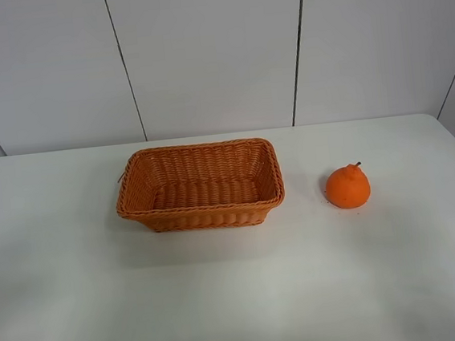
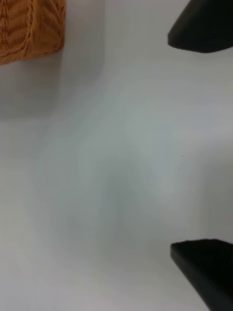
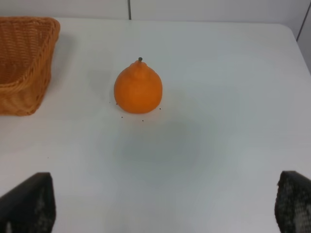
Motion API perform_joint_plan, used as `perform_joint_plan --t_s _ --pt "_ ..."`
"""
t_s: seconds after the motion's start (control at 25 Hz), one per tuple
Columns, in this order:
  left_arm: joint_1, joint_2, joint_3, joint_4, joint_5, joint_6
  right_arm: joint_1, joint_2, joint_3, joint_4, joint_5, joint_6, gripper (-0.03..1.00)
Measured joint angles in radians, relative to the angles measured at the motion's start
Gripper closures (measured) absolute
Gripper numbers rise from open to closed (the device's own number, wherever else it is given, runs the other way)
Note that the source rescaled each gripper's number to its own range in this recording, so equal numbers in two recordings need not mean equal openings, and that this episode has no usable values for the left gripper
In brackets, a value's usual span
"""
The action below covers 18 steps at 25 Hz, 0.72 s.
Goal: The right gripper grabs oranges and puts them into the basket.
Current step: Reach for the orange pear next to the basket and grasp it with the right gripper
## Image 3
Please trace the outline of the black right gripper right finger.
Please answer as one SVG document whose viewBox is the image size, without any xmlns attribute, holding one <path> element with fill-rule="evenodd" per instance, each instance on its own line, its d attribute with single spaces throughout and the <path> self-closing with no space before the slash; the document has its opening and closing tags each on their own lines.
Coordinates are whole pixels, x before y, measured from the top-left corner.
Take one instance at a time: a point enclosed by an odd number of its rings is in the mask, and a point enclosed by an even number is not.
<svg viewBox="0 0 311 233">
<path fill-rule="evenodd" d="M 275 218 L 281 233 L 311 231 L 311 180 L 296 171 L 283 171 L 278 181 Z"/>
</svg>

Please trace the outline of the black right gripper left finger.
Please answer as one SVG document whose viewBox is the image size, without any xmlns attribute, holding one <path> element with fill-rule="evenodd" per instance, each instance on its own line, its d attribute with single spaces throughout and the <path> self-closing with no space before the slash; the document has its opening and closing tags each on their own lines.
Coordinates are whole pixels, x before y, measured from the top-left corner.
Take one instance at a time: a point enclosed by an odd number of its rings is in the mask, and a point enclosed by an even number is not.
<svg viewBox="0 0 311 233">
<path fill-rule="evenodd" d="M 0 198 L 2 233 L 51 233 L 56 220 L 52 176 L 39 172 Z"/>
</svg>

